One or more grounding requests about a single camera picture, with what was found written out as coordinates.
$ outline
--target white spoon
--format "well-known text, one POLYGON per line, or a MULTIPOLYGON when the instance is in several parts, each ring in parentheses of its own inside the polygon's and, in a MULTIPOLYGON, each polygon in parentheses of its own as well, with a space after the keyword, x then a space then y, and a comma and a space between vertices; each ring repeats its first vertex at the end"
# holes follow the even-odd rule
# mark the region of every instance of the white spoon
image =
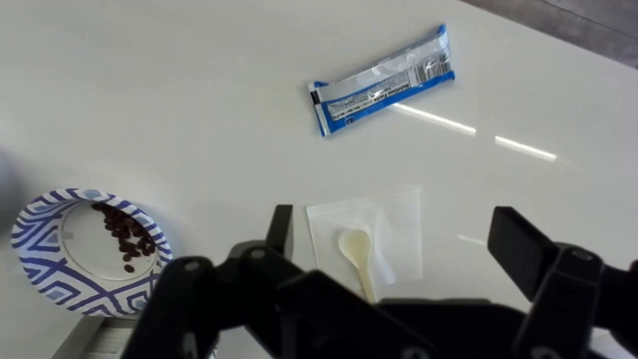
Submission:
POLYGON ((370 303, 376 303, 375 288, 370 279, 370 254, 372 243, 370 237, 359 229, 349 229, 339 237, 339 249, 359 271, 363 291, 370 303))

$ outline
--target white table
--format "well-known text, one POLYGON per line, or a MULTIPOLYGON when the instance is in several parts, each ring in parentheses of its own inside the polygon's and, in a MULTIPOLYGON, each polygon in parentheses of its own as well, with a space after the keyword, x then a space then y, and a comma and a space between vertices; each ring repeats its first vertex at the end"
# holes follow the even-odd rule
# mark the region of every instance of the white table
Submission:
MULTIPOLYGON (((293 260, 313 268, 305 206, 420 186, 424 279, 381 296, 525 308, 476 243, 497 204, 608 263, 637 257, 638 72, 463 3, 13 1, 0 5, 0 49, 0 149, 26 197, 118 194, 149 210, 178 254, 220 263, 292 203, 293 260), (320 137, 308 82, 338 80, 440 23, 457 80, 403 104, 475 135, 393 109, 320 137)), ((3 348, 36 340, 26 334, 36 321, 77 321, 25 288, 2 298, 41 303, 3 348)), ((2 326, 20 310, 3 306, 2 326)), ((14 358, 46 357, 20 345, 14 358)), ((263 356, 242 331, 222 345, 222 358, 263 356)))

